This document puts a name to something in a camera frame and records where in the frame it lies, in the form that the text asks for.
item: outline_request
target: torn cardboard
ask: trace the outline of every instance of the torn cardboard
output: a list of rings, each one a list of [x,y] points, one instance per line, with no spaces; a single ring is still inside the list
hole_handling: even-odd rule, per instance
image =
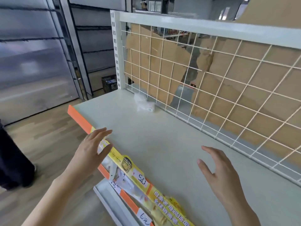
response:
[[[235,22],[300,28],[301,24],[298,16],[296,16],[298,11],[296,10],[295,2],[296,0],[294,0],[294,2],[289,2],[288,0],[251,0],[246,11],[239,18],[239,20]],[[202,39],[200,46],[211,49],[214,41],[215,38]],[[239,43],[240,41],[235,39],[218,38],[216,40],[214,50],[221,51],[223,53],[235,54]],[[247,128],[266,137],[272,135],[273,132],[280,127],[282,122],[262,114],[256,114],[254,111],[242,107],[245,106],[257,111],[269,97],[270,93],[255,87],[273,91],[283,76],[290,70],[289,67],[270,63],[261,63],[259,68],[257,68],[260,60],[263,58],[268,48],[269,45],[266,44],[249,41],[243,41],[241,43],[240,48],[237,50],[237,54],[258,60],[245,59],[241,57],[235,57],[233,59],[233,56],[229,54],[217,52],[210,54],[208,50],[201,49],[201,54],[198,57],[197,65],[202,71],[198,72],[195,82],[196,87],[198,88],[200,87],[200,83],[202,81],[200,89],[206,92],[199,91],[197,94],[197,90],[195,90],[192,97],[192,102],[195,101],[196,105],[207,110],[209,110],[210,106],[212,105],[210,111],[222,116],[223,118],[216,116],[213,113],[208,113],[207,115],[207,111],[198,106],[193,106],[191,114],[203,119],[207,116],[207,121],[210,121],[218,126],[221,126],[225,121],[225,118],[228,117],[230,121],[226,121],[224,123],[223,129],[236,135],[239,135],[243,131],[243,128],[239,125],[248,125],[248,123],[254,117]],[[294,64],[300,54],[301,52],[298,49],[272,46],[267,53],[265,60],[291,66]],[[299,61],[296,66],[301,66],[301,62]],[[256,73],[249,83],[255,87],[248,86],[243,95],[239,98],[240,94],[245,88],[245,85],[235,81],[248,83],[255,70]],[[222,77],[225,75],[227,78],[235,81],[225,79],[222,83]],[[276,93],[280,93],[295,99],[300,99],[301,90],[297,85],[300,82],[301,71],[293,69],[277,88]],[[227,99],[231,102],[220,98],[215,98],[214,100],[214,95],[216,93],[219,97]],[[272,95],[260,109],[260,112],[277,118],[281,121],[285,121],[289,118],[289,116],[291,116],[292,113],[295,112],[296,109],[299,108],[300,105],[301,103],[298,101],[279,95]],[[300,121],[296,121],[296,118],[294,119],[295,121],[291,121],[291,123],[290,121],[288,122],[298,126]],[[300,136],[300,129],[284,124],[284,126],[282,126],[271,138],[281,144],[285,144],[293,149],[296,149],[301,145]],[[240,138],[250,142],[255,147],[258,147],[266,140],[265,137],[248,130],[245,130],[241,134]],[[269,149],[277,156],[282,158],[284,157],[283,155],[291,152],[290,149],[280,144],[276,144],[273,141],[267,141],[263,147]]]
[[[128,62],[125,62],[125,75],[140,84],[140,88],[148,91],[150,96],[169,105],[186,73],[190,53],[175,42],[162,40],[163,37],[160,35],[143,26],[140,29],[139,27],[139,25],[131,24],[131,32],[140,32],[140,36],[129,33],[126,37]]]

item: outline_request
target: shelf surface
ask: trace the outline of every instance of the shelf surface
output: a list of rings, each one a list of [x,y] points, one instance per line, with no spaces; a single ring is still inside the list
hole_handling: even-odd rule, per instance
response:
[[[231,225],[196,160],[215,170],[201,145],[221,149],[237,170],[247,201],[262,225],[301,225],[301,189],[224,144],[156,107],[137,112],[134,95],[115,90],[74,108],[95,128],[113,129],[108,140],[128,155],[163,194],[174,197],[196,226]]]

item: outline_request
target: black plastic basket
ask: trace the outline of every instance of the black plastic basket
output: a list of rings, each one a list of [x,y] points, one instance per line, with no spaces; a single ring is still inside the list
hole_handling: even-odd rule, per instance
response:
[[[101,78],[104,93],[109,93],[118,89],[117,76],[110,75]]]

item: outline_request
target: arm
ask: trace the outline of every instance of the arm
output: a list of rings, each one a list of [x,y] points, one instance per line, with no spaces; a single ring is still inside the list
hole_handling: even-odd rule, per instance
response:
[[[225,153],[219,149],[202,146],[214,160],[216,171],[211,173],[207,165],[198,159],[198,166],[213,193],[226,209],[233,226],[260,226],[259,219],[246,201],[238,173]]]
[[[109,144],[97,154],[100,141],[111,132],[103,128],[86,136],[66,170],[52,182],[22,226],[53,226],[59,222],[69,198],[111,151],[113,146]]]

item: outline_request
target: forearm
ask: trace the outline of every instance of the forearm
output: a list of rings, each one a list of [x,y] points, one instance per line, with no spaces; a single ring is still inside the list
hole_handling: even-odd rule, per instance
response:
[[[54,226],[79,184],[64,173],[56,178],[22,226]]]
[[[259,219],[247,201],[232,203],[226,207],[232,226],[260,226]]]

